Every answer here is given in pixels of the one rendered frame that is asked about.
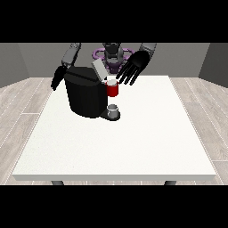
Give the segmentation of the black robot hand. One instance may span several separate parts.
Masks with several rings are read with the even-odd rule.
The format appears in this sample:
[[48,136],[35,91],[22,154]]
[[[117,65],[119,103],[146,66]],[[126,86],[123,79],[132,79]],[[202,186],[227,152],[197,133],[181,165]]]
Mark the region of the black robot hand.
[[51,83],[51,88],[55,91],[57,86],[60,84],[60,82],[63,80],[64,75],[66,74],[67,67],[66,66],[60,66],[55,70],[53,80]]
[[119,83],[133,85],[140,73],[147,67],[150,62],[150,55],[146,51],[137,51],[132,54],[126,64],[116,75]]

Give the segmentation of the small grey cup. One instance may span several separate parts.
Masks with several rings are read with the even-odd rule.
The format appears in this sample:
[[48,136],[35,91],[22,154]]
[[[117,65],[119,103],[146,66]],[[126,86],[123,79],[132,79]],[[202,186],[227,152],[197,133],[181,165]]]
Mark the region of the small grey cup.
[[107,111],[109,118],[116,118],[118,116],[118,106],[116,104],[110,104],[107,107]]

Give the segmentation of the red pod holder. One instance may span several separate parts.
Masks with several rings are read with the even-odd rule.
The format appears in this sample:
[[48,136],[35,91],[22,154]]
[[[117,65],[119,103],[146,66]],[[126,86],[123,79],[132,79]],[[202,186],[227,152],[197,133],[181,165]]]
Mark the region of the red pod holder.
[[115,97],[118,95],[118,85],[106,85],[107,95],[109,97]]

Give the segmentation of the pale grey machine lid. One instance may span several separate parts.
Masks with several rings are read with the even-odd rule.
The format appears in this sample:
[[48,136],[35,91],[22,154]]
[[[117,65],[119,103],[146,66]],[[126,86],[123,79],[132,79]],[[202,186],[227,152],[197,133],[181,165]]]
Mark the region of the pale grey machine lid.
[[102,60],[101,59],[97,59],[95,61],[92,62],[92,67],[94,68],[97,77],[103,81],[103,79],[105,79],[108,76],[108,72],[105,69]]

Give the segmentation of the black coffee machine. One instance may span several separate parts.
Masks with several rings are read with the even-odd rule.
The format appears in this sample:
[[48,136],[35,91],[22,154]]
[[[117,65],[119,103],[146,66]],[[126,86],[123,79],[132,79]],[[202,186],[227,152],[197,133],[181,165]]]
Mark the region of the black coffee machine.
[[107,86],[99,80],[93,68],[71,66],[66,70],[64,81],[73,112],[84,118],[120,119],[119,111],[110,116]]

